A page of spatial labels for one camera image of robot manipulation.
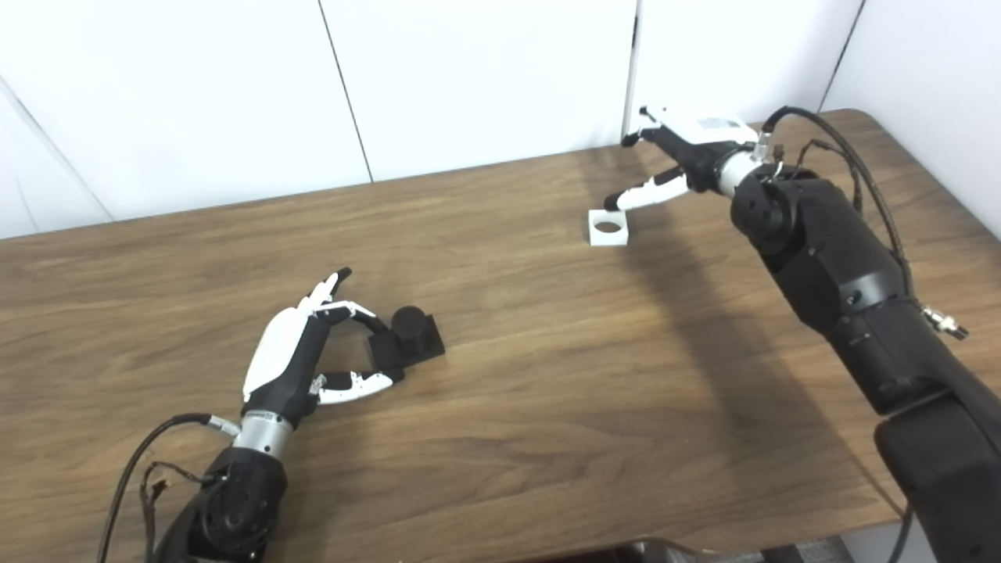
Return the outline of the white and black left hand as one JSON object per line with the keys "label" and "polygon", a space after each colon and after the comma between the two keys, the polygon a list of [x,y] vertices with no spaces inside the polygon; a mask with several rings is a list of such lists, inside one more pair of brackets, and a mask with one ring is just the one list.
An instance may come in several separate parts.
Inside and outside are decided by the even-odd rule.
{"label": "white and black left hand", "polygon": [[269,321],[246,373],[243,416],[268,412],[298,428],[316,407],[368,398],[404,380],[404,368],[398,366],[372,371],[318,370],[330,331],[336,325],[351,320],[364,325],[372,335],[389,331],[373,311],[350,300],[336,299],[341,282],[352,273],[349,267],[332,272],[296,306],[280,310]]}

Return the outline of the white and black right hand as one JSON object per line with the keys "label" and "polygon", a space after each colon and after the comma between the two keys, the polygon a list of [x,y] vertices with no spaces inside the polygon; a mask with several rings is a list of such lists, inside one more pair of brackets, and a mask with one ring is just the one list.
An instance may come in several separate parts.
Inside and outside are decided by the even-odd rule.
{"label": "white and black right hand", "polygon": [[754,131],[736,115],[680,106],[643,106],[639,112],[648,125],[623,135],[622,146],[655,144],[675,165],[609,195],[604,208],[610,213],[657,206],[687,192],[733,197],[739,184],[765,163],[771,133]]}

